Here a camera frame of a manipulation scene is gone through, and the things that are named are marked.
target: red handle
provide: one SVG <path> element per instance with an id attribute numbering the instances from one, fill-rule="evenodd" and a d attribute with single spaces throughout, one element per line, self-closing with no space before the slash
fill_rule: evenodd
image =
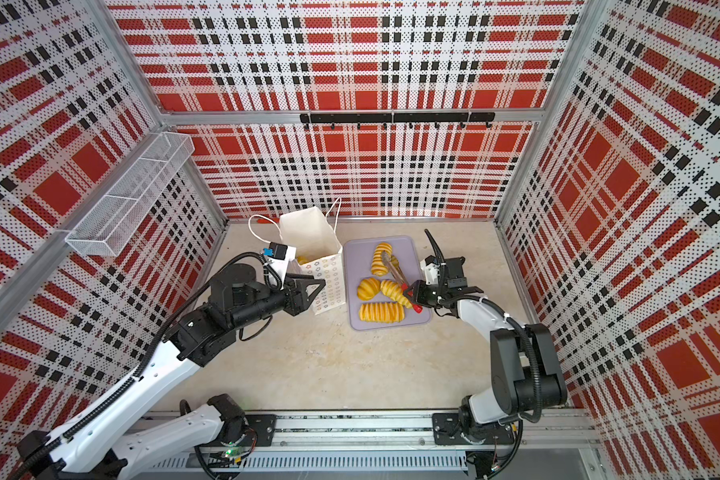
<path id="1" fill-rule="evenodd" d="M 405 291 L 408 289 L 408 284 L 407 284 L 407 283 L 403 283 L 403 284 L 401 285 L 401 288 L 402 288 L 402 290 L 405 292 Z M 415 305 L 415 304 L 413 304 L 413 303 L 411 303 L 411 305 L 413 306 L 413 312 L 421 313 L 421 312 L 423 311 L 423 308 L 422 308 L 421 305 Z"/>

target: bag handle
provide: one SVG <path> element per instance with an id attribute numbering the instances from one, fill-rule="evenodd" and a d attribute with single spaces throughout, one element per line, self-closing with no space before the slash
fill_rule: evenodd
<path id="1" fill-rule="evenodd" d="M 255 217 L 257 217 L 257 216 L 258 216 L 259 218 L 263 218 L 264 220 L 268 221 L 270 224 L 274 224 L 274 225 L 277 227 L 277 232 L 280 234 L 280 237 L 282 238 L 282 232 L 280 231 L 280 226 L 277 224 L 277 222 L 275 222 L 275 221 L 272 220 L 271 218 L 267 218 L 266 216 L 258 215 L 258 214 L 256 214 L 256 215 L 251 215 L 250 218 L 248 219 L 248 230 L 251 231 L 251 234 L 252 234 L 253 236 L 255 236 L 256 238 L 258 238 L 260 241 L 264 242 L 265 244 L 270 244 L 270 243 L 271 243 L 271 242 L 269 242 L 268 240 L 264 240 L 264 239 L 261 238 L 260 236 L 256 235 L 256 233 L 254 233 L 253 227 L 251 226 L 251 220 L 253 220 L 253 219 L 254 219 Z"/>
<path id="2" fill-rule="evenodd" d="M 342 199 L 339 197 L 336 200 L 333 201 L 333 204 L 331 204 L 331 207 L 328 208 L 326 211 L 326 216 L 331 213 L 331 210 L 333 210 L 333 207 L 336 206 L 336 221 L 333 222 L 333 233 L 336 233 L 336 224 L 338 224 L 338 212 L 342 209 Z"/>

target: yellow bread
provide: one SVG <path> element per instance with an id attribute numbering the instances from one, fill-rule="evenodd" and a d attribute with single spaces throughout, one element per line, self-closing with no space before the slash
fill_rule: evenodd
<path id="1" fill-rule="evenodd" d="M 413 308 L 411 301 L 405 298 L 405 295 L 403 295 L 403 289 L 400 288 L 400 285 L 398 285 L 397 282 L 393 282 L 392 280 L 382 280 L 382 293 L 388 296 L 390 300 L 400 303 L 405 308 Z"/>
<path id="2" fill-rule="evenodd" d="M 405 318 L 405 309 L 399 303 L 363 303 L 360 320 L 363 322 L 397 323 Z"/>
<path id="3" fill-rule="evenodd" d="M 392 245 L 386 242 L 381 242 L 379 245 L 376 245 L 376 250 L 373 253 L 373 261 L 371 262 L 371 273 L 376 276 L 384 276 L 389 273 L 389 269 L 384 266 L 382 262 L 382 252 L 386 252 L 391 256 Z"/>
<path id="4" fill-rule="evenodd" d="M 364 278 L 360 280 L 360 285 L 358 285 L 358 298 L 363 301 L 370 300 L 376 296 L 376 293 L 378 293 L 381 288 L 382 283 L 378 281 L 378 279 L 373 277 Z"/>

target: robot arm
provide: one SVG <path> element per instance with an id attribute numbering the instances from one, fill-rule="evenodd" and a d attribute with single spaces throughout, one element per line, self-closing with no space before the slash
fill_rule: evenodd
<path id="1" fill-rule="evenodd" d="M 461 434 L 469 442 L 481 442 L 492 424 L 518 418 L 538 422 L 542 408 L 565 404 L 567 390 L 547 327 L 520 326 L 482 290 L 468 286 L 465 258 L 444 258 L 429 231 L 424 232 L 435 255 L 422 261 L 424 280 L 414 282 L 405 296 L 422 306 L 450 310 L 447 315 L 469 323 L 490 343 L 491 385 L 462 401 Z M 522 365 L 521 354 L 528 366 Z"/>
<path id="2" fill-rule="evenodd" d="M 280 310 L 296 316 L 309 308 L 326 282 L 287 274 L 295 254 L 294 247 L 273 243 L 263 255 L 240 254 L 224 265 L 166 320 L 135 369 L 65 424 L 22 439 L 18 450 L 24 464 L 11 477 L 30 471 L 38 480 L 125 480 L 177 450 L 213 440 L 239 442 L 250 428 L 244 411 L 226 395 L 164 425 L 132 436 L 124 433 L 222 350 L 257 335 L 243 339 L 246 326 L 268 319 L 266 328 Z M 238 263 L 247 257 L 264 266 L 265 284 L 256 281 L 252 266 Z M 208 287 L 209 301 L 171 325 Z"/>

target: bread roll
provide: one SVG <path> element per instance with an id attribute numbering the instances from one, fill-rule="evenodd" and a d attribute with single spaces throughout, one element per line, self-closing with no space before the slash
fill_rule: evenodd
<path id="1" fill-rule="evenodd" d="M 405 295 L 403 295 L 403 289 L 397 282 L 393 282 L 392 280 L 382 280 L 382 293 L 388 296 L 390 300 L 400 303 L 405 308 L 413 308 L 411 301 L 405 298 Z"/>
<path id="2" fill-rule="evenodd" d="M 399 303 L 363 303 L 360 320 L 363 322 L 397 323 L 405 318 L 405 309 Z"/>
<path id="3" fill-rule="evenodd" d="M 382 283 L 377 278 L 364 278 L 358 285 L 358 298 L 363 301 L 370 300 L 382 288 Z"/>
<path id="4" fill-rule="evenodd" d="M 386 252 L 392 256 L 392 245 L 386 242 L 381 242 L 379 245 L 376 245 L 376 250 L 373 253 L 373 262 L 371 262 L 371 273 L 376 276 L 384 276 L 389 273 L 389 269 L 382 263 L 382 252 Z"/>

